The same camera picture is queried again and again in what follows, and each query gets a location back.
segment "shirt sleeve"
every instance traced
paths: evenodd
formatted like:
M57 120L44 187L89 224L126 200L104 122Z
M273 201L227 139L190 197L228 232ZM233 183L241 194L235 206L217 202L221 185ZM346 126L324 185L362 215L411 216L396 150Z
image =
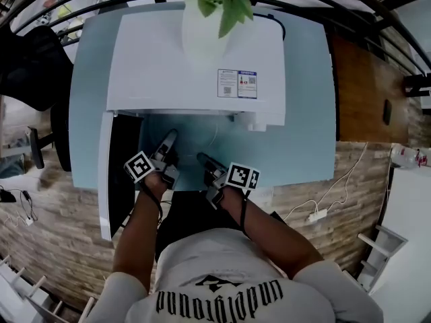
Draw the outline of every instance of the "shirt sleeve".
M147 290L135 277L126 273L113 273L107 278L86 323L124 322L131 306L147 295Z
M298 272L293 280L313 287L327 298L337 321L383 323L380 307L365 290L352 283L335 262L316 262Z

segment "black strap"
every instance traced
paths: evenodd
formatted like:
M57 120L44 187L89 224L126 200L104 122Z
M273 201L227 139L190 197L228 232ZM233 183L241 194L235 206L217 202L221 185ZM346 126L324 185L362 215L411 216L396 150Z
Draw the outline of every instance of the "black strap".
M151 198L151 200L153 200L153 202L156 204L160 214L159 220L158 220L158 223L160 224L163 218L163 210L162 210L162 206L160 206L159 200L154 196L154 194L152 193L150 188L147 187L144 181L140 182L139 184L141 185L142 191L146 193L146 195L148 195Z
M248 196L250 195L250 191L248 190L245 195L242 198L242 205L241 205L241 219L240 219L240 227L241 227L241 231L243 232L244 235L246 235L248 237L248 234L245 232L245 227L244 227L244 222L245 222L245 212L247 210L247 199Z

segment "appliance label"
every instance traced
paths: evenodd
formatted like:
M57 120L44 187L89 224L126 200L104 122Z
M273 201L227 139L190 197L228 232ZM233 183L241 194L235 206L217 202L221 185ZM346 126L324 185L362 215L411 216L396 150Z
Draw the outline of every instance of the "appliance label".
M238 97L257 99L257 73L238 71Z
M218 70L218 96L238 97L238 71L231 71L230 69Z

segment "black office chair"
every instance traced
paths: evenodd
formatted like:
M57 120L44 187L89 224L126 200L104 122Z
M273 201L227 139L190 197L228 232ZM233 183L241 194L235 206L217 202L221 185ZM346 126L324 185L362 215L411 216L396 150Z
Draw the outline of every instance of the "black office chair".
M69 95L73 65L57 35L38 26L25 36L0 29L0 94L20 100L38 111L51 108L52 133L41 139L30 133L34 163L43 169L41 149L54 142L61 167L71 171L69 154Z

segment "person's left arm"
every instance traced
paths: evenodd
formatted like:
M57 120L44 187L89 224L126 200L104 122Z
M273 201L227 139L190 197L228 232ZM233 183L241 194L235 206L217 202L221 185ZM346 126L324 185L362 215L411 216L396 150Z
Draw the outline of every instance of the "person's left arm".
M162 200L166 184L158 174L145 177L153 195ZM114 254L112 274L86 323L124 322L131 306L147 297L156 249L159 210L140 192Z

